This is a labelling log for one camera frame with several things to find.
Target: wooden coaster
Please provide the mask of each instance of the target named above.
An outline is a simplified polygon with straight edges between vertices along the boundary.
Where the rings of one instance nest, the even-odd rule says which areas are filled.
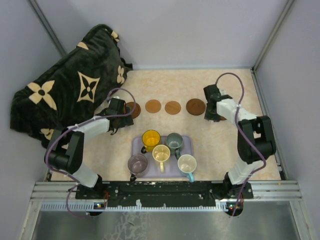
[[[131,101],[131,102],[128,102],[125,104],[125,107],[129,107],[130,108],[130,111],[134,108],[134,102]],[[135,109],[132,113],[132,118],[135,119],[136,117],[138,117],[141,113],[141,107],[138,103],[135,103]]]
[[[186,103],[186,110],[191,115],[198,116],[205,112],[206,104],[198,98],[193,98]]]
[[[155,114],[161,109],[161,103],[158,100],[152,99],[146,102],[145,110],[149,113]]]
[[[168,114],[175,115],[180,112],[181,105],[177,101],[169,101],[164,109]]]

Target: mug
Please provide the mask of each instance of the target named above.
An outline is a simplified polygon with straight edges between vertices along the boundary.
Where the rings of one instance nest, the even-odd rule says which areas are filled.
[[[170,149],[166,145],[158,145],[153,149],[152,157],[160,167],[161,173],[164,173],[165,166],[170,163]]]
[[[152,152],[152,150],[161,141],[160,134],[155,130],[148,130],[142,135],[143,147],[141,148],[141,153],[145,154],[147,152]]]
[[[181,157],[180,151],[184,147],[184,140],[178,133],[170,133],[165,140],[165,145],[170,149],[171,154],[174,154],[176,159]]]
[[[141,154],[135,154],[128,160],[128,169],[131,173],[130,181],[133,182],[137,178],[141,178],[148,167],[148,160]]]
[[[189,154],[182,155],[178,159],[178,168],[182,174],[189,179],[190,182],[193,183],[195,181],[193,172],[197,168],[197,160],[193,156]]]

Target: wooden tabletop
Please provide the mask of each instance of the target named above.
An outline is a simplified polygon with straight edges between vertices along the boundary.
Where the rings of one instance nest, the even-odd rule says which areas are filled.
[[[140,115],[134,125],[121,128],[111,136],[110,132],[100,134],[84,146],[83,161],[104,181],[128,181],[130,172],[127,164],[131,156],[131,143],[134,137],[142,136],[146,130],[156,130],[165,136],[172,132],[187,135],[192,139],[197,169],[196,180],[222,180],[239,157],[237,151],[238,131],[228,121],[210,122],[204,119],[204,113],[191,115],[186,110],[190,99],[206,98],[203,88],[214,84],[217,77],[225,72],[232,72],[242,79],[245,93],[242,106],[249,112],[262,115],[257,92],[249,69],[190,69],[190,70],[134,70],[128,73],[123,88],[129,90],[141,106]],[[223,76],[218,87],[238,101],[241,88],[232,75]],[[126,102],[132,102],[124,91],[118,91]],[[161,109],[157,113],[146,111],[149,100],[158,100]],[[171,115],[165,110],[166,103],[177,101],[181,105],[178,114]],[[68,181],[62,174],[54,173],[51,180]],[[186,178],[158,178],[157,180],[186,180]],[[274,156],[269,157],[264,169],[251,177],[251,180],[280,180],[278,166]]]

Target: black mounting bar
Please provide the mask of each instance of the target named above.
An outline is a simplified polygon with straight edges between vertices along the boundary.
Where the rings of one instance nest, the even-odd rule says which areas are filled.
[[[108,207],[136,206],[139,200],[142,207],[214,207],[216,194],[222,198],[237,197],[240,188],[212,181],[109,181],[101,182],[95,187],[88,188],[79,185],[76,199],[103,199],[108,192]],[[247,183],[243,198],[252,199],[251,184]]]

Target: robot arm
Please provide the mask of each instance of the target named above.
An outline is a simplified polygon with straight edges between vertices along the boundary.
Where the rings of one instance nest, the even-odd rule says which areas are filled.
[[[238,104],[233,98],[216,84],[205,87],[204,94],[207,99],[207,108],[204,118],[219,122],[222,117],[233,125]],[[262,153],[265,159],[275,154],[276,144],[271,120],[268,116],[256,116],[240,106],[238,111],[238,126],[244,132],[248,140]],[[227,173],[231,185],[240,185],[255,170],[263,165],[262,159],[256,151],[248,144],[247,140],[238,130],[237,150],[239,158],[235,166]]]
[[[109,107],[102,110],[99,115],[119,115],[124,114],[126,102],[118,98],[111,98]],[[88,168],[83,162],[84,143],[94,138],[95,136],[112,131],[115,134],[119,128],[133,125],[132,116],[112,117],[109,119],[94,116],[94,121],[78,127],[69,132],[65,138],[61,139],[49,153],[49,165],[57,170],[62,170],[77,179],[81,185],[88,188],[95,188],[102,182],[102,178]],[[53,131],[48,148],[56,141],[56,139],[68,129],[74,128],[77,125],[67,128],[56,128]]]

